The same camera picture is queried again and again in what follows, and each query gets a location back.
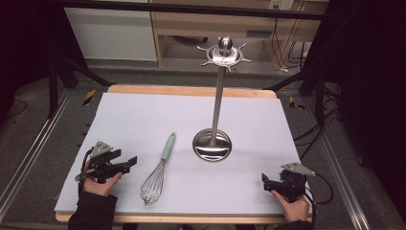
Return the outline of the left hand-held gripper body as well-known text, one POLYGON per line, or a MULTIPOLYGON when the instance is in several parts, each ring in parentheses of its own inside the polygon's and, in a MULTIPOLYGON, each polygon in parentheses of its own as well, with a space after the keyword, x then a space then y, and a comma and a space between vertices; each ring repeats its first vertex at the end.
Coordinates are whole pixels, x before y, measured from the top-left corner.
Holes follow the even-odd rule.
POLYGON ((130 169, 121 167, 122 163, 112 163, 110 152, 113 149, 105 142, 98 141, 96 145, 89 150, 90 162, 84 171, 84 176, 90 175, 98 183, 105 183, 107 179, 113 177, 116 173, 129 173, 130 169))

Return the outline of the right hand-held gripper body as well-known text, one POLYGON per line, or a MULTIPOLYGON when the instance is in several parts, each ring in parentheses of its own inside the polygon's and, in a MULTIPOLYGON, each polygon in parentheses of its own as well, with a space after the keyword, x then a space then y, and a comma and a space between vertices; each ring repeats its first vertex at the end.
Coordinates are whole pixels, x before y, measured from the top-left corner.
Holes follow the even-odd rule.
POLYGON ((305 194, 305 184, 309 176, 316 172, 308 169, 299 162, 282 165, 280 181, 271 181, 270 190, 285 196, 289 203, 295 202, 298 196, 305 194))

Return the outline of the whisk with mint green handle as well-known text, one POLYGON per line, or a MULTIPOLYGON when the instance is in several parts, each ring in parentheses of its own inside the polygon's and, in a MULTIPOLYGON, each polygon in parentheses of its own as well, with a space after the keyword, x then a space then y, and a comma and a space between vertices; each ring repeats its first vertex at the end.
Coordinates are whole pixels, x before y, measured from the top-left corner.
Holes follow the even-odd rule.
POLYGON ((146 206, 153 205, 163 192, 165 165, 171 155, 175 140, 176 133, 173 132, 165 144, 159 164, 142 184, 140 196, 146 206))

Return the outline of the steel utensil stand with hooks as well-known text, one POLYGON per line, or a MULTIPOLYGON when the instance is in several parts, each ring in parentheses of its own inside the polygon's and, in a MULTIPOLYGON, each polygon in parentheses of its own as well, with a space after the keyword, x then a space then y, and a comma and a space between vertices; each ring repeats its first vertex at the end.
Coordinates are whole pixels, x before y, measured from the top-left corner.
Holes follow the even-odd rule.
POLYGON ((245 47, 245 44, 235 47, 233 40, 225 36, 220 37, 218 43, 211 48, 199 48, 206 52, 206 64, 213 64, 218 67, 212 127, 200 130, 192 139, 193 151, 200 159, 207 162, 222 161, 232 151, 232 140, 227 133, 218 128, 218 123, 226 72, 242 61, 249 62, 249 59, 243 56, 241 51, 243 47, 245 47))

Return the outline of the person's left hand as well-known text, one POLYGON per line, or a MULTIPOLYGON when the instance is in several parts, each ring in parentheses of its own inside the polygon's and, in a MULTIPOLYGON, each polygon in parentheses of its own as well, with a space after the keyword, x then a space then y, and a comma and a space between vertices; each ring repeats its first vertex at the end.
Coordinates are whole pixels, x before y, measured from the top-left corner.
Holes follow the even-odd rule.
POLYGON ((113 177, 101 184, 96 181, 92 176, 86 176, 83 180, 83 190, 87 193, 98 196, 109 196, 112 188, 123 177, 121 172, 116 173, 113 177))

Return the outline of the person's right hand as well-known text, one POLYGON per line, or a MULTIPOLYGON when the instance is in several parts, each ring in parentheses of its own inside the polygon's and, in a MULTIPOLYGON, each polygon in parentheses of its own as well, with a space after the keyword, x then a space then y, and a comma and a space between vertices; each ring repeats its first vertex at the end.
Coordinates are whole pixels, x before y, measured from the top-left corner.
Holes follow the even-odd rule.
POLYGON ((280 195, 277 191, 272 191, 271 195, 281 205, 287 222, 295 222, 298 220, 307 221, 310 206, 302 195, 298 196, 292 203, 289 203, 285 197, 280 195))

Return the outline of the yellow black striped tape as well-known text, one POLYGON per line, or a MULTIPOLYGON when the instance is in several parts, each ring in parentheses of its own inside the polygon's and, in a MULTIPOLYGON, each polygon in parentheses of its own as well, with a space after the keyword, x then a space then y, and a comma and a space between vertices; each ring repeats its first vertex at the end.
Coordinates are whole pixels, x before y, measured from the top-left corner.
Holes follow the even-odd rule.
POLYGON ((95 93, 96 93, 96 90, 95 90, 95 89, 89 90, 89 91, 87 92, 86 97, 85 97, 85 99, 84 99, 84 101, 83 101, 82 104, 83 104, 83 105, 89 105, 90 102, 91 102, 91 100, 92 100, 92 98, 94 97, 95 93))
POLYGON ((289 106, 299 110, 305 110, 305 106, 302 104, 297 104, 294 97, 289 97, 289 106))

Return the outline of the black metal stand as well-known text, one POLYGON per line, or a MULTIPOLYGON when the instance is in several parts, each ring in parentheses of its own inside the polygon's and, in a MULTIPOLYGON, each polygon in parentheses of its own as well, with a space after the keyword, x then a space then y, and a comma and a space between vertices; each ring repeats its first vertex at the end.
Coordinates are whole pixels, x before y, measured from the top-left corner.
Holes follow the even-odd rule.
POLYGON ((62 83, 67 88, 75 88, 78 81, 74 76, 74 72, 80 72, 85 77, 97 82, 102 86, 114 85, 114 82, 103 79, 94 72, 87 68, 87 65, 80 65, 75 63, 67 57, 55 57, 49 64, 49 114, 48 117, 52 118, 58 109, 58 86, 57 79, 61 79, 62 83))
POLYGON ((289 85, 294 81, 302 81, 302 85, 300 86, 299 93, 301 96, 309 96, 312 91, 316 93, 315 99, 315 108, 314 108, 314 116, 318 123, 324 123, 324 107, 323 107, 323 98, 324 98, 324 90, 325 90, 325 77, 321 70, 315 69, 306 69, 297 73, 286 80, 282 80, 275 85, 270 87, 265 87, 265 90, 271 91, 278 91, 283 87, 289 85))

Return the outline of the white cabinet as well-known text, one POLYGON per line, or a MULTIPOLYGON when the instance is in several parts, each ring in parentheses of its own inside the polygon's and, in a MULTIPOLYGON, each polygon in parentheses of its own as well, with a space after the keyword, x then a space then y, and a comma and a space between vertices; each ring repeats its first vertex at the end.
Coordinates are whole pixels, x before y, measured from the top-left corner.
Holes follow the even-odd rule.
POLYGON ((65 8, 86 59, 156 61, 150 14, 65 8))

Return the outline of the black curtain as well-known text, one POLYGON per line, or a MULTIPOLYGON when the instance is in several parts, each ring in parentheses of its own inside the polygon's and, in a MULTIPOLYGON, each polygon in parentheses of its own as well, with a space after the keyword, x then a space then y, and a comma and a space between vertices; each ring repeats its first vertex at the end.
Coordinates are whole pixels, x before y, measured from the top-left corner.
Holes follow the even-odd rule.
POLYGON ((355 142, 406 222, 406 0, 328 0, 305 68, 339 84, 355 142))
POLYGON ((86 65, 63 7, 46 0, 0 0, 0 122, 17 89, 45 78, 51 63, 65 86, 78 84, 60 58, 86 65))

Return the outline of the aluminium floor rail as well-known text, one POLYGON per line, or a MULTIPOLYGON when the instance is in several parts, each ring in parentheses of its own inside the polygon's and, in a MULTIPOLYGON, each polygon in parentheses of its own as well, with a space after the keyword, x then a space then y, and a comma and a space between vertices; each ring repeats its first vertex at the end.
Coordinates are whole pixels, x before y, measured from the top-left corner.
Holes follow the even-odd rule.
POLYGON ((6 213, 9 211, 14 202, 22 184, 30 173, 38 155, 41 153, 44 145, 51 136, 61 114, 63 113, 66 104, 68 103, 73 90, 64 89, 59 99, 56 100, 56 108, 52 115, 47 118, 41 130, 36 134, 30 148, 25 153, 24 158, 13 174, 10 182, 0 195, 0 223, 3 221, 6 213))
POLYGON ((369 222, 358 202, 358 199, 352 189, 344 171, 335 155, 333 147, 328 140, 327 135, 321 135, 323 153, 327 159, 331 174, 334 178, 341 198, 346 206, 351 222, 355 230, 371 230, 369 222))

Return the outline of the black horizontal frame bar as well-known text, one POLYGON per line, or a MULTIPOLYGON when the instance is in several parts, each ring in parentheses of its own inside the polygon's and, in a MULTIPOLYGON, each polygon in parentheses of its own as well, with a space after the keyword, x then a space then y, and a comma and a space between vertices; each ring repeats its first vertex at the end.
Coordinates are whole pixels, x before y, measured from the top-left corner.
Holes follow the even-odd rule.
POLYGON ((192 13, 210 15, 230 15, 262 18, 284 18, 303 20, 323 20, 327 17, 321 12, 303 11, 275 11, 257 10, 230 7, 196 6, 196 5, 176 5, 176 4, 155 4, 155 3, 132 3, 113 1, 86 1, 86 0, 50 0, 61 7, 96 9, 96 10, 117 10, 132 12, 170 12, 170 13, 192 13))

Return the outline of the white wall outlet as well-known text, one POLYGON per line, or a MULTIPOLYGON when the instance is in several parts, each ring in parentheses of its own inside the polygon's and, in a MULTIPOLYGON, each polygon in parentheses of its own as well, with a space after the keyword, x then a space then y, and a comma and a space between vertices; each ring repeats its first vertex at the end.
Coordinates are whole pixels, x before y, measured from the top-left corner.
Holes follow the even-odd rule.
POLYGON ((279 11, 290 11, 294 0, 270 0, 268 9, 279 11))

